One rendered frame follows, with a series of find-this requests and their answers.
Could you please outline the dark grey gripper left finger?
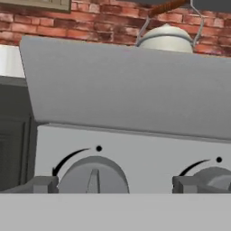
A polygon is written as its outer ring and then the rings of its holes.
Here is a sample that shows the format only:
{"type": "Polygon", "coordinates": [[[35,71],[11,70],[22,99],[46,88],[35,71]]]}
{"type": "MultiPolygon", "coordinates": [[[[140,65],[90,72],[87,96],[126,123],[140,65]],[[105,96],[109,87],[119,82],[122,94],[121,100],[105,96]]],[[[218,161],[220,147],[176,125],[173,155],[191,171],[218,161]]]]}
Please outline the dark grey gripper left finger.
{"type": "Polygon", "coordinates": [[[58,193],[58,183],[57,176],[36,176],[23,185],[4,190],[4,193],[58,193]]]}

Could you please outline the grey stove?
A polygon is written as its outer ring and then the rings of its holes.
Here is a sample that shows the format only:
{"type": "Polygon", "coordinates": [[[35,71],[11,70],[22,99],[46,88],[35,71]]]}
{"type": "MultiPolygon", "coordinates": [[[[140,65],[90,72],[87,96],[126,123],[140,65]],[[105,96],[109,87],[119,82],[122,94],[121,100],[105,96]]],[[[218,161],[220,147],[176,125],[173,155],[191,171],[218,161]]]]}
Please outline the grey stove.
{"type": "Polygon", "coordinates": [[[102,156],[129,193],[173,193],[174,176],[231,170],[231,58],[32,36],[20,54],[37,175],[102,156]]]}

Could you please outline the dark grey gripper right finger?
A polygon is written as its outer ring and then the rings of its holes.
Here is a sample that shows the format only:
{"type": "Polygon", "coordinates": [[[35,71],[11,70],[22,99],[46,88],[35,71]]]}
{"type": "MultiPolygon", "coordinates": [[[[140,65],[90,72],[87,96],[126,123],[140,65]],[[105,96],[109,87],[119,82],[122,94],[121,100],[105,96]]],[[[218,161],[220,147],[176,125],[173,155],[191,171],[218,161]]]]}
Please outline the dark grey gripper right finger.
{"type": "Polygon", "coordinates": [[[231,187],[228,189],[219,189],[204,184],[201,180],[194,176],[174,176],[172,178],[173,193],[215,193],[215,194],[231,194],[231,187]]]}

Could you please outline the framed picture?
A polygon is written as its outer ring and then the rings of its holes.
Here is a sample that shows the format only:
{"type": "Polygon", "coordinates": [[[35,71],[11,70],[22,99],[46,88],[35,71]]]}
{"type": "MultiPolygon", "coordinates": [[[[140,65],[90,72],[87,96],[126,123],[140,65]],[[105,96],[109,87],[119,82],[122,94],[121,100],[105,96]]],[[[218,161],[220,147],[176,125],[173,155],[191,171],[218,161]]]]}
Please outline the framed picture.
{"type": "Polygon", "coordinates": [[[71,0],[0,0],[0,5],[69,13],[71,0]]]}

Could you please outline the grey round stove knob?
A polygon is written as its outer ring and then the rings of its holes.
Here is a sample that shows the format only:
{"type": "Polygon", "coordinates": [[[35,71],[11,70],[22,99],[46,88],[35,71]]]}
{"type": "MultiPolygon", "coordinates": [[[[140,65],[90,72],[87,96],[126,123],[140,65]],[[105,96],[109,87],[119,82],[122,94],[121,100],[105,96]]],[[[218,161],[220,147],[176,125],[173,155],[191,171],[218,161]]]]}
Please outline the grey round stove knob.
{"type": "Polygon", "coordinates": [[[209,167],[198,171],[194,177],[205,185],[215,189],[231,192],[231,170],[220,167],[209,167]]]}
{"type": "Polygon", "coordinates": [[[102,156],[75,162],[62,177],[59,193],[129,193],[121,167],[102,156]]]}

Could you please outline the dark grey cupboard door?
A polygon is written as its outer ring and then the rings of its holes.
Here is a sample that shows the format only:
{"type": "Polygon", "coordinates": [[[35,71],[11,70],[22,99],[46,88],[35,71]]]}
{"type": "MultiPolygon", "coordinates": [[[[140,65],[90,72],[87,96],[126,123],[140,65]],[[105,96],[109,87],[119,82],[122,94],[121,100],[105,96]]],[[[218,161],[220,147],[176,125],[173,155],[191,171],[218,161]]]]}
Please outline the dark grey cupboard door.
{"type": "Polygon", "coordinates": [[[0,191],[33,177],[36,142],[26,80],[0,76],[0,191]]]}

